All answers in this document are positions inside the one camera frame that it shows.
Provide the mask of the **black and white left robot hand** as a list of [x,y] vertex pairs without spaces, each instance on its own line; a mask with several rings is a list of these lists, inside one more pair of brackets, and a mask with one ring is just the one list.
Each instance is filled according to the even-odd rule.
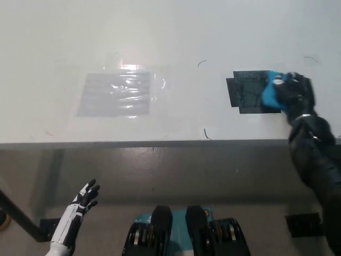
[[75,245],[85,214],[98,203],[95,198],[99,194],[99,189],[100,185],[96,185],[96,180],[93,179],[78,192],[64,211],[51,242],[66,247]]

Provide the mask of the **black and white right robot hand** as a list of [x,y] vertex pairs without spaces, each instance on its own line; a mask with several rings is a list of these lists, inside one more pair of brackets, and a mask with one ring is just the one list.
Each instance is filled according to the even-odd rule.
[[314,91],[309,78],[289,72],[276,75],[272,85],[278,102],[286,107],[285,113],[290,125],[301,118],[317,115],[314,110]]

